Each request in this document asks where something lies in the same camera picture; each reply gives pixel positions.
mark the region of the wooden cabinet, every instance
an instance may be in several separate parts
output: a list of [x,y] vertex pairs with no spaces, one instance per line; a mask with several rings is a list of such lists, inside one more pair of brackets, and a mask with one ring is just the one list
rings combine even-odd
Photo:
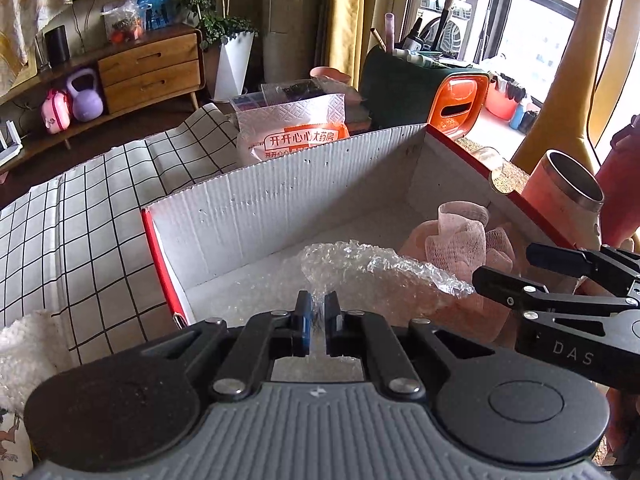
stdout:
[[199,44],[199,31],[183,24],[171,25],[149,31],[131,43],[110,44],[73,57],[55,69],[43,70],[11,88],[0,96],[0,105],[35,88],[64,88],[69,75],[78,69],[92,67],[100,75],[106,106],[104,113],[93,121],[73,121],[68,129],[58,134],[35,134],[25,138],[20,153],[3,164],[0,173],[61,142],[70,148],[69,139],[98,124],[173,97],[190,94],[193,107],[197,109],[194,92],[205,83]]
[[110,113],[145,106],[165,95],[197,87],[200,84],[198,60],[153,70],[104,88]]
[[140,108],[200,87],[196,33],[145,44],[98,61],[109,113]]
[[156,41],[98,62],[102,86],[107,87],[132,77],[198,59],[196,33]]

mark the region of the green container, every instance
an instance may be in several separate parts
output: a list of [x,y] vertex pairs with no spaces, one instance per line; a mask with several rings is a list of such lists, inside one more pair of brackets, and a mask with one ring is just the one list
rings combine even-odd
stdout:
[[424,68],[383,52],[367,54],[358,90],[366,99],[372,128],[381,130],[429,119],[438,88],[452,74],[486,75],[474,68]]

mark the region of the black cylinder speaker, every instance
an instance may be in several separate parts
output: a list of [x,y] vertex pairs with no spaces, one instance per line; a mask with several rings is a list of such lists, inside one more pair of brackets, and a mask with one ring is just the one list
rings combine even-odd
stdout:
[[47,57],[52,68],[69,61],[69,46],[66,42],[65,26],[60,25],[44,35]]

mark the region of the potted plant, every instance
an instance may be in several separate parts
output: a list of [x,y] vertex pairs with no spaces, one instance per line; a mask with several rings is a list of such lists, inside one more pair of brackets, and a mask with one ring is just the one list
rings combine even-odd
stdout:
[[178,2],[178,8],[187,12],[187,20],[202,34],[200,47],[204,53],[207,89],[215,101],[242,93],[249,54],[257,34],[248,20],[228,15],[230,0],[221,1],[221,14],[216,12],[216,0]]

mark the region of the cabinet drawer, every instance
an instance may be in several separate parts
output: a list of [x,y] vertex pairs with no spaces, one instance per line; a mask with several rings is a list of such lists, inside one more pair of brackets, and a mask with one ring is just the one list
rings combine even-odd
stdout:
[[98,62],[98,69],[102,86],[105,87],[195,59],[198,59],[198,37],[194,33],[137,46],[106,57]]
[[197,60],[154,70],[104,88],[111,114],[125,108],[139,107],[154,99],[200,86],[200,64]]

